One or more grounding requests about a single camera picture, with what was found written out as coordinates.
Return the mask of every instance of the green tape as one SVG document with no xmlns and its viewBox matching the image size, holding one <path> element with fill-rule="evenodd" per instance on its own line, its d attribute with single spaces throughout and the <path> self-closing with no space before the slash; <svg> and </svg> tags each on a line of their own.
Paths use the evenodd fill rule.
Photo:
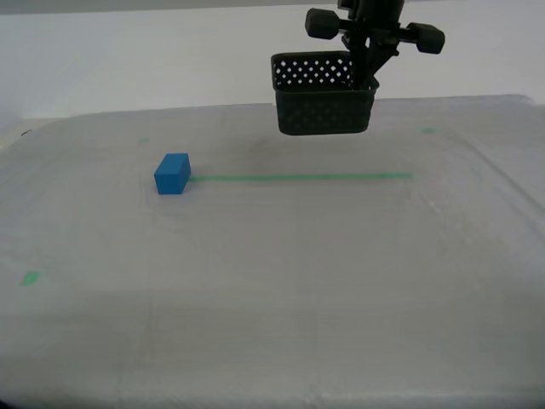
<svg viewBox="0 0 545 409">
<path fill-rule="evenodd" d="M 435 132 L 436 132 L 435 128 L 432 128 L 432 127 L 422 128 L 422 133 L 424 135 L 433 135 Z"/>
<path fill-rule="evenodd" d="M 40 278 L 40 272 L 39 271 L 27 271 L 25 274 L 25 277 L 21 281 L 20 285 L 22 287 L 26 287 L 29 285 L 35 285 L 37 282 L 37 279 Z"/>
<path fill-rule="evenodd" d="M 211 175 L 191 176 L 189 181 L 372 181 L 410 179 L 411 173 L 329 173 L 323 175 Z"/>
</svg>

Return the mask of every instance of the green tape marker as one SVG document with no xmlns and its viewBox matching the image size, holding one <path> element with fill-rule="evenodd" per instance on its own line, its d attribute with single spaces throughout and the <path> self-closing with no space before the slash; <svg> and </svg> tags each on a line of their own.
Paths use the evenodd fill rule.
<svg viewBox="0 0 545 409">
<path fill-rule="evenodd" d="M 329 173 L 323 175 L 211 175 L 191 176 L 189 181 L 372 181 L 410 179 L 411 173 Z"/>
<path fill-rule="evenodd" d="M 27 287 L 29 285 L 35 285 L 37 282 L 37 279 L 40 278 L 40 272 L 39 271 L 27 271 L 25 274 L 25 277 L 21 281 L 20 285 L 21 287 Z"/>
</svg>

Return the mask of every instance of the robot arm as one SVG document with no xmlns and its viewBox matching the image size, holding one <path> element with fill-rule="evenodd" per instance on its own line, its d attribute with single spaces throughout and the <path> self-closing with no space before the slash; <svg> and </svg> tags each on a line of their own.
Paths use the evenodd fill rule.
<svg viewBox="0 0 545 409">
<path fill-rule="evenodd" d="M 335 67 L 327 66 L 330 61 L 320 53 L 284 54 L 272 58 L 278 124 L 280 130 L 289 135 L 366 130 L 379 85 L 375 74 L 390 58 L 399 55 L 399 43 L 414 43 L 420 52 L 428 54 L 439 54 L 445 45 L 445 34 L 434 26 L 410 23 L 406 28 L 401 27 L 399 16 L 404 0 L 338 0 L 337 5 L 339 9 L 348 11 L 347 20 L 341 20 L 333 11 L 310 9 L 305 28 L 314 38 L 332 39 L 342 35 L 351 74 L 346 78 L 340 77 L 344 81 L 334 82 L 329 78 L 328 70 Z M 339 53 L 331 53 L 331 56 L 337 59 Z M 318 76 L 312 71 L 303 71 L 303 78 L 298 78 L 296 71 L 284 66 L 286 61 L 294 66 L 300 63 L 305 70 L 309 62 L 315 62 L 320 65 L 317 70 L 325 70 L 326 79 L 313 82 L 312 75 Z M 305 76 L 306 73 L 312 74 L 311 77 Z M 358 115 L 363 120 L 357 121 Z M 342 121 L 352 125 L 343 126 Z"/>
</svg>

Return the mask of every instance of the black basket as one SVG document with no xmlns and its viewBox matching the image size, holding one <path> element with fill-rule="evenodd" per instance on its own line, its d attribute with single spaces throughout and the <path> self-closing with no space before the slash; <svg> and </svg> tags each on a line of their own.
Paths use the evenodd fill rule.
<svg viewBox="0 0 545 409">
<path fill-rule="evenodd" d="M 271 59 L 278 127 L 287 135 L 363 132 L 378 83 L 353 89 L 352 58 L 346 51 L 276 54 Z"/>
</svg>

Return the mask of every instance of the blue cube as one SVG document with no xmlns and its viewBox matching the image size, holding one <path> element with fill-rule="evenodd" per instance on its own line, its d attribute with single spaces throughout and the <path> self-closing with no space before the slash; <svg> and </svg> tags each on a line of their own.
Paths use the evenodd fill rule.
<svg viewBox="0 0 545 409">
<path fill-rule="evenodd" d="M 181 194 L 191 175 L 187 153 L 167 153 L 153 176 L 159 194 Z"/>
</svg>

